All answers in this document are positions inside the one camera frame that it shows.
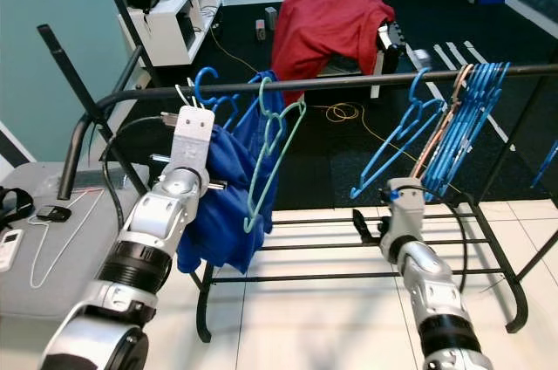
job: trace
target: yellow cable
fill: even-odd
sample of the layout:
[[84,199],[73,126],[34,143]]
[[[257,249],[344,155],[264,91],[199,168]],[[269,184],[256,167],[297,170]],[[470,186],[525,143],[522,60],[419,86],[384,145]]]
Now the yellow cable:
[[[363,124],[364,129],[370,133],[372,136],[374,136],[376,139],[385,142],[385,139],[374,133],[373,130],[371,130],[369,128],[369,126],[366,124],[366,121],[364,121],[364,106],[362,104],[359,104],[357,102],[338,102],[337,104],[334,104],[332,106],[310,106],[312,108],[325,108],[327,111],[325,112],[325,118],[331,122],[331,123],[342,123],[344,121],[347,120],[354,120],[356,118],[358,118],[360,116],[361,122]],[[346,113],[343,108],[347,107],[350,108],[351,110],[353,110],[352,113]],[[333,113],[333,115],[335,115],[335,118],[331,118],[330,114]],[[388,143],[391,147],[393,147],[396,150],[401,150],[399,149],[399,147],[395,146],[392,143]],[[406,157],[408,157],[410,160],[412,160],[413,162],[417,162],[417,158],[415,158],[414,156],[412,156],[411,154],[406,153],[405,151],[402,152]],[[455,188],[452,184],[450,184],[450,187],[453,188],[455,191],[457,191],[458,193],[461,193],[461,191],[459,191],[457,188]]]
[[211,26],[209,26],[209,30],[211,31],[211,37],[213,37],[213,40],[215,41],[215,44],[217,45],[217,47],[219,47],[223,53],[225,53],[227,56],[233,58],[234,60],[237,60],[241,63],[243,63],[245,66],[247,66],[250,70],[254,71],[255,73],[258,73],[258,71],[248,62],[242,60],[241,58],[237,58],[236,56],[230,54],[228,51],[226,51],[217,41],[217,38],[215,37],[215,34],[213,33],[213,28],[211,28]]

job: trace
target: gray table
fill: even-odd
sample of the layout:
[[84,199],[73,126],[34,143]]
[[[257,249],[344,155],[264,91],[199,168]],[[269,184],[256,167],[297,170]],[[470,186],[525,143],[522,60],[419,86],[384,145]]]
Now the gray table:
[[[148,168],[134,166],[146,182]],[[90,169],[99,169],[99,164]],[[16,168],[1,182],[6,188],[22,188],[33,196],[36,209],[45,204],[67,206],[71,201],[56,199],[56,185],[62,170],[61,162],[35,162]],[[118,190],[125,218],[138,199],[138,193],[128,182]],[[65,223],[51,223],[43,249],[37,259],[34,283],[38,284],[71,233],[84,219],[98,191],[84,195],[71,207],[71,217]],[[0,273],[0,315],[61,320],[79,299],[82,290],[97,273],[99,266],[117,236],[116,212],[108,191],[101,196],[80,231],[57,261],[44,284],[30,286],[31,264],[44,234],[44,226],[32,226],[27,219],[13,222],[14,229],[23,229],[24,238],[9,271]]]

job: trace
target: black floor mat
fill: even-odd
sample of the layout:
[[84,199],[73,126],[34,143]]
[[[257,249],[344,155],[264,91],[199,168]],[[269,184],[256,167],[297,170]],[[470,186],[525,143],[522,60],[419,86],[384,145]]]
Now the black floor mat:
[[[506,5],[473,6],[466,0],[384,0],[393,6],[405,38],[414,49],[425,48],[432,56],[434,70],[446,70],[446,66],[432,50],[434,44],[454,42],[467,61],[475,60],[468,54],[463,41],[471,41],[475,48],[490,61],[510,60],[515,64],[547,63],[556,40]],[[254,22],[263,16],[267,6],[279,9],[279,3],[228,6],[221,9],[223,20],[217,38],[221,45],[256,70],[270,67],[272,32],[266,41],[255,40]],[[233,60],[215,44],[210,35],[205,39],[190,66],[159,68],[158,73],[166,86],[186,83],[200,68],[211,65],[220,74],[207,83],[247,82],[253,73],[245,65]],[[401,58],[398,72],[412,72],[407,58]],[[534,89],[537,78],[507,79],[504,93],[493,116],[509,133],[517,117]],[[558,135],[558,92],[550,81],[548,90],[535,108],[536,115],[529,118],[517,141],[517,152],[510,152],[507,160],[487,194],[487,200],[513,200],[548,198],[558,193],[558,171],[549,169],[536,189],[529,184]],[[439,84],[447,97],[451,84]],[[408,175],[413,162],[401,155],[390,168],[356,200],[349,198],[350,189],[382,141],[370,135],[360,119],[331,123],[325,118],[325,109],[337,102],[352,101],[364,106],[364,121],[380,137],[387,137],[398,124],[407,108],[406,86],[384,86],[380,99],[370,102],[369,88],[342,91],[315,91],[306,95],[309,110],[297,136],[293,140],[280,169],[280,184],[276,209],[320,209],[379,205],[376,188],[393,176]],[[430,98],[424,86],[418,91],[423,98]],[[159,111],[180,107],[178,99],[165,105],[149,102],[136,104],[126,121]],[[407,152],[418,156],[427,134],[411,145]],[[172,135],[163,127],[151,127],[149,133],[137,133],[123,140],[123,149],[133,161],[146,162],[151,153],[168,154]],[[503,147],[501,138],[486,124],[473,151],[466,157],[456,177],[455,187],[478,195],[490,166]],[[385,159],[395,153],[388,148]],[[153,167],[153,174],[158,172]]]

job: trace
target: teal hanger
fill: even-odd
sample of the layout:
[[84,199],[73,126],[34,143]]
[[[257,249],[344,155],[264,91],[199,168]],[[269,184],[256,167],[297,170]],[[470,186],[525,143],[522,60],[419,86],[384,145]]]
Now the teal hanger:
[[[271,182],[275,178],[277,174],[277,170],[281,165],[282,158],[287,153],[287,149],[289,148],[290,143],[293,140],[293,137],[295,136],[296,130],[300,126],[300,123],[302,122],[303,117],[306,114],[306,103],[304,101],[291,104],[290,106],[282,110],[281,113],[273,113],[270,110],[267,110],[265,105],[263,104],[263,88],[265,87],[266,84],[268,84],[268,82],[271,82],[270,78],[263,78],[262,83],[260,84],[260,91],[258,94],[258,99],[260,102],[260,111],[262,112],[262,115],[267,117],[268,120],[265,125],[263,146],[262,149],[260,150],[258,160],[255,164],[254,175],[252,176],[252,182],[250,183],[250,190],[248,192],[248,217],[244,217],[244,231],[246,233],[250,233],[252,231],[252,228],[254,228],[255,219],[257,218],[258,213],[262,208],[263,200],[265,199],[265,196],[269,191]],[[264,158],[270,156],[273,153],[273,151],[276,149],[277,145],[279,144],[282,137],[284,136],[287,128],[285,126],[286,121],[284,120],[284,118],[288,112],[295,109],[298,109],[299,112],[298,120],[296,121],[295,126],[290,132],[290,135],[287,138],[287,141],[285,142],[285,145],[282,148],[281,154],[277,158],[277,162],[274,165],[273,170],[271,171],[271,174],[269,175],[267,182],[265,183],[265,187],[263,188],[263,191],[260,194],[260,198],[258,199],[257,202],[254,202],[254,188],[255,188],[255,183],[258,174],[260,173],[262,161]],[[273,121],[277,121],[279,123],[279,131],[276,133],[275,136],[272,137],[270,136],[270,133],[271,133],[271,126],[273,125]]]

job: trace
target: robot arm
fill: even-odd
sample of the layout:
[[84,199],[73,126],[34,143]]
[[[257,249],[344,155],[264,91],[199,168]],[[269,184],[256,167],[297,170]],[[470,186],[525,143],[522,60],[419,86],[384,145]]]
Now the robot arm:
[[492,370],[446,262],[423,242],[424,197],[415,178],[388,181],[391,218],[379,226],[384,258],[396,264],[411,293],[425,370]]
[[43,370],[140,370],[156,312],[186,226],[208,188],[205,169],[214,114],[184,106],[160,182],[135,205],[97,276],[45,348]]

